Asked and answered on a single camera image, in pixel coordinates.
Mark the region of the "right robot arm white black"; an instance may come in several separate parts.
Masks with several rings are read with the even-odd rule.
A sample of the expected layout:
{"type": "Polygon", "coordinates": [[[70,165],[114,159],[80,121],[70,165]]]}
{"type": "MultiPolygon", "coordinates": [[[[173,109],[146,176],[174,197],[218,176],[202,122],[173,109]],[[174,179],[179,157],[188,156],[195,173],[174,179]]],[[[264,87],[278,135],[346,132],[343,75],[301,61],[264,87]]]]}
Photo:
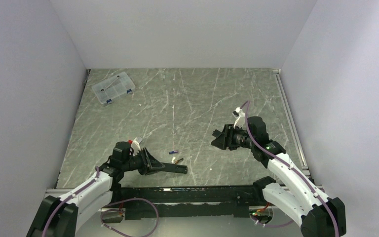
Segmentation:
{"type": "Polygon", "coordinates": [[[285,149],[269,138],[261,117],[247,118],[247,122],[247,129],[225,124],[222,130],[214,130],[211,145],[230,151],[249,149],[254,158],[288,188],[285,190],[267,176],[253,183],[253,201],[278,207],[299,226],[304,237],[345,235],[345,204],[338,197],[329,197],[297,168],[285,149]]]}

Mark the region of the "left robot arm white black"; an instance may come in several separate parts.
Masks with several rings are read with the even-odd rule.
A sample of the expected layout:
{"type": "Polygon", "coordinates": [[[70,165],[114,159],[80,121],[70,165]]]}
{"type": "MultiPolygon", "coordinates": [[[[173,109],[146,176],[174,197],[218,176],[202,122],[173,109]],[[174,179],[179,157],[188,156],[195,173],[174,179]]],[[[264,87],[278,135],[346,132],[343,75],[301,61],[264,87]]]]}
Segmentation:
{"type": "Polygon", "coordinates": [[[73,237],[100,208],[116,207],[122,201],[120,181],[125,172],[141,175],[164,171],[165,163],[134,142],[116,143],[112,155],[94,174],[65,194],[45,197],[27,232],[29,237],[73,237]]]}

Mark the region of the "aluminium side rail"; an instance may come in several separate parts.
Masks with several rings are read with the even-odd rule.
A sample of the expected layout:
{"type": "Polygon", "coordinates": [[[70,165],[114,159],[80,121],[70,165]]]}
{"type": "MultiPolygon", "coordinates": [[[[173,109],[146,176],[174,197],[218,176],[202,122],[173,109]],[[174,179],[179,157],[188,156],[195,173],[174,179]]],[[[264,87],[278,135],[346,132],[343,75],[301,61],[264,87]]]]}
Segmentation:
{"type": "Polygon", "coordinates": [[[300,161],[301,161],[301,164],[302,164],[302,169],[303,170],[309,170],[309,167],[307,165],[307,161],[306,161],[306,158],[305,158],[305,155],[303,152],[303,148],[302,148],[302,145],[300,142],[300,138],[299,138],[299,135],[297,133],[297,128],[296,128],[296,125],[294,122],[294,118],[292,116],[291,109],[289,107],[289,103],[288,103],[288,100],[287,100],[287,97],[286,97],[286,94],[285,94],[285,91],[283,88],[282,80],[280,77],[280,69],[272,69],[272,75],[275,78],[278,90],[279,90],[280,95],[281,95],[284,111],[285,111],[285,114],[286,114],[286,117],[287,117],[287,120],[289,123],[289,128],[290,128],[290,131],[292,133],[292,137],[294,140],[294,144],[295,144],[297,154],[298,154],[300,161]]]}

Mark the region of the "black remote battery cover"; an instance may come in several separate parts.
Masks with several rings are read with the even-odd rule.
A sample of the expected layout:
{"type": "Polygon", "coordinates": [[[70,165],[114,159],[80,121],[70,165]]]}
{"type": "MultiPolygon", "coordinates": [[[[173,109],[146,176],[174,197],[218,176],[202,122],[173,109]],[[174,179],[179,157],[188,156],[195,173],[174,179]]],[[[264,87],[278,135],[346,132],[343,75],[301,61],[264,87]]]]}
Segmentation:
{"type": "Polygon", "coordinates": [[[212,134],[215,138],[219,138],[219,137],[222,137],[224,135],[224,133],[222,131],[219,131],[219,130],[214,130],[213,131],[213,134],[212,134]]]}

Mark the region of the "black remote control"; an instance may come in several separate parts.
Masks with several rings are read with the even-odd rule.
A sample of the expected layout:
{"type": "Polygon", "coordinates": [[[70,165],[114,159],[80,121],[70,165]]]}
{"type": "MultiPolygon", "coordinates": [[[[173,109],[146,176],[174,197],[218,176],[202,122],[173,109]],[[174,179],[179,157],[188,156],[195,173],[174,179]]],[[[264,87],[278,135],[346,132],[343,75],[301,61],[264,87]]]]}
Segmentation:
{"type": "Polygon", "coordinates": [[[169,172],[178,174],[187,174],[188,167],[186,165],[172,164],[172,163],[161,163],[162,167],[158,170],[159,172],[169,172]]]}

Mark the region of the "clear plastic organizer box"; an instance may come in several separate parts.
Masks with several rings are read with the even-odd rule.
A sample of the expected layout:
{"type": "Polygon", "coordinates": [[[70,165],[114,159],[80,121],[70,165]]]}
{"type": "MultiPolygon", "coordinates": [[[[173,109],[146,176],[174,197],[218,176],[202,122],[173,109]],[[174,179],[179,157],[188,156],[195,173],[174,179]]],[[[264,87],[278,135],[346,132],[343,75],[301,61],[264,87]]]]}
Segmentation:
{"type": "Polygon", "coordinates": [[[107,105],[114,100],[132,94],[136,86],[126,72],[121,72],[93,85],[91,88],[98,101],[102,105],[107,105]]]}

